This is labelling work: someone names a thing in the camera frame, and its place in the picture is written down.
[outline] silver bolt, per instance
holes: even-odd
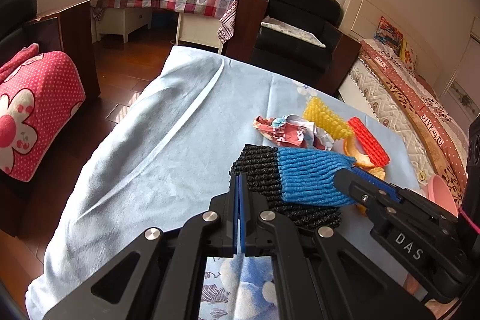
[[[333,236],[333,229],[329,226],[321,226],[318,228],[318,235],[321,238],[331,238]]]
[[[145,231],[145,238],[147,240],[155,240],[160,236],[160,231],[157,228],[148,228]]]
[[[263,221],[272,221],[275,218],[275,213],[272,211],[263,211],[260,213],[260,218]]]
[[[214,211],[206,211],[202,214],[202,218],[204,221],[215,221],[218,218],[218,214]]]

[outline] white headboard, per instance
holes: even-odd
[[[375,36],[380,18],[385,17],[403,33],[417,53],[417,74],[422,76],[430,86],[435,84],[440,75],[441,61],[432,47],[405,19],[384,0],[345,0],[344,16],[340,30],[357,41]]]

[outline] crumpled paper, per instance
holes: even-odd
[[[277,118],[258,116],[253,122],[254,128],[282,147],[316,148],[331,150],[335,142],[323,129],[315,126],[298,115],[285,115]]]

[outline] pink plastic container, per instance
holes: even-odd
[[[432,175],[428,180],[426,186],[423,186],[423,191],[431,202],[443,207],[445,210],[458,217],[457,206],[453,200],[452,193],[445,181],[439,175]]]

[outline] checkered tablecloth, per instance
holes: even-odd
[[[101,19],[102,11],[106,7],[155,7],[177,13],[211,16],[222,23],[218,30],[218,38],[222,43],[233,36],[237,4],[237,0],[90,0],[96,20]]]

